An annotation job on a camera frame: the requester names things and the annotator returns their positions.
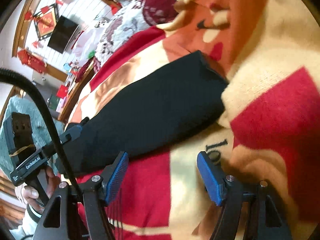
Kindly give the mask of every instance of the human hand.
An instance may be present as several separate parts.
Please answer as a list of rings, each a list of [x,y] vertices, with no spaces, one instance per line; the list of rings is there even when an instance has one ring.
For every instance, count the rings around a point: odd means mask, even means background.
[[[46,172],[47,178],[48,178],[48,186],[47,186],[46,193],[47,193],[48,197],[50,198],[52,196],[53,192],[55,191],[56,187],[61,182],[61,180],[59,177],[55,176],[51,167],[48,166],[46,168],[45,172]],[[36,189],[34,189],[31,186],[25,186],[22,189],[21,194],[22,194],[22,197],[28,202],[28,204],[30,206],[33,207],[33,209],[36,212],[38,212],[39,214],[43,213],[44,208],[41,207],[36,201],[36,199],[39,197],[39,193]]]

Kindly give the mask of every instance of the chinese new year decoration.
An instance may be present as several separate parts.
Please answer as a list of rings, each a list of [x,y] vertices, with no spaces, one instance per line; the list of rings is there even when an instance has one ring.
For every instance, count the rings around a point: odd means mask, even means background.
[[[35,47],[36,49],[39,48],[39,41],[34,41],[32,43],[32,46]]]
[[[31,67],[40,74],[47,72],[47,64],[43,60],[33,55],[31,52],[27,51],[26,49],[20,50],[18,52],[18,58],[20,59],[23,65]]]
[[[63,2],[63,1],[56,0],[56,4],[63,5],[64,2]]]
[[[44,40],[51,36],[59,20],[57,3],[41,8],[40,12],[35,15],[33,15],[32,11],[27,11],[24,19],[26,21],[34,21],[39,41]]]

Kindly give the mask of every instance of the wall-mounted tv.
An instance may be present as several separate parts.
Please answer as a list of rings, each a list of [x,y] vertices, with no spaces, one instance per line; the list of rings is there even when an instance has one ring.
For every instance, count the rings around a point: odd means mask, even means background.
[[[52,35],[50,37],[48,47],[64,53],[71,37],[76,32],[78,24],[75,22],[60,16],[57,25],[55,26]]]

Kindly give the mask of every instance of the bedsheet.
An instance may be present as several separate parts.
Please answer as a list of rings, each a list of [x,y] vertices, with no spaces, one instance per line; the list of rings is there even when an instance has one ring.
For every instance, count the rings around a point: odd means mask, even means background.
[[[230,81],[217,123],[130,162],[114,207],[121,214],[108,210],[112,221],[122,222],[120,239],[209,239],[219,210],[196,156],[215,149],[225,172],[271,181],[293,239],[307,240],[320,218],[313,184],[320,163],[318,24],[301,0],[179,0],[175,6],[180,13],[172,23],[158,25],[152,39],[113,62],[113,71],[103,66],[70,118],[95,116],[123,87],[197,49]],[[237,239],[244,226],[241,220]]]

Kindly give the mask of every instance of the finger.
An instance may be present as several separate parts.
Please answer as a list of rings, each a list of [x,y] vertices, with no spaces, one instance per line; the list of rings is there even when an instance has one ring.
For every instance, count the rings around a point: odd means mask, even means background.
[[[36,212],[38,212],[39,214],[41,214],[41,211],[42,211],[43,208],[37,203],[37,201],[36,201],[35,199],[30,198],[30,199],[28,200],[28,204],[29,204],[29,206],[32,206],[33,209],[34,209]]]
[[[22,192],[22,196],[27,201],[28,199],[37,199],[39,197],[38,191],[31,186],[25,186],[21,192]]]
[[[49,198],[52,196],[53,192],[55,191],[59,183],[60,183],[60,178],[57,176],[55,176],[54,178],[48,179],[48,186],[47,186],[46,193]]]
[[[53,169],[50,166],[47,166],[45,172],[49,178],[54,178],[55,174],[53,173]]]
[[[15,187],[15,188],[14,188],[14,191],[15,191],[15,193],[16,193],[16,196],[17,196],[18,200],[20,200],[21,203],[27,205],[28,203],[27,203],[26,199],[22,196],[22,189],[23,189],[25,186],[26,186],[26,184],[23,183],[22,185],[20,185],[20,186],[18,186],[18,187]]]

